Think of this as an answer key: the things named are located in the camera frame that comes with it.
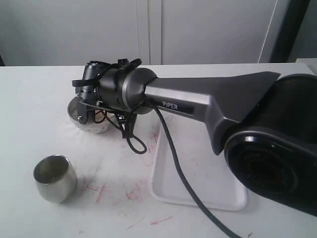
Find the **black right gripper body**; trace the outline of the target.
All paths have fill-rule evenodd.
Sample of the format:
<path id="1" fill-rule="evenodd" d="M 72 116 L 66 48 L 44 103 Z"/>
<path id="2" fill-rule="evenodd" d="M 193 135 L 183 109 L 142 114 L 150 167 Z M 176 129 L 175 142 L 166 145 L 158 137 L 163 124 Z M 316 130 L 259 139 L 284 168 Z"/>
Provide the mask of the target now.
<path id="1" fill-rule="evenodd" d="M 83 101 L 94 101 L 94 89 L 98 84 L 98 76 L 108 69 L 109 64 L 92 60 L 86 64 L 82 79 L 74 80 L 75 93 Z"/>

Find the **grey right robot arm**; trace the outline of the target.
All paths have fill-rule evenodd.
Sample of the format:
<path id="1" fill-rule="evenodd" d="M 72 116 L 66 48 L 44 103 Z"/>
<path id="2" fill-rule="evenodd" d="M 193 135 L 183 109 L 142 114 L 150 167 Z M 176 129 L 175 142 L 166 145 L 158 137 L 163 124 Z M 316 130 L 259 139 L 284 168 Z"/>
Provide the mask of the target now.
<path id="1" fill-rule="evenodd" d="M 167 111 L 206 125 L 214 154 L 223 154 L 254 193 L 317 214 L 317 78 L 262 71 L 231 77 L 159 78 L 141 60 L 91 61 L 72 81 L 77 120 L 116 116 L 127 142 L 138 115 Z"/>

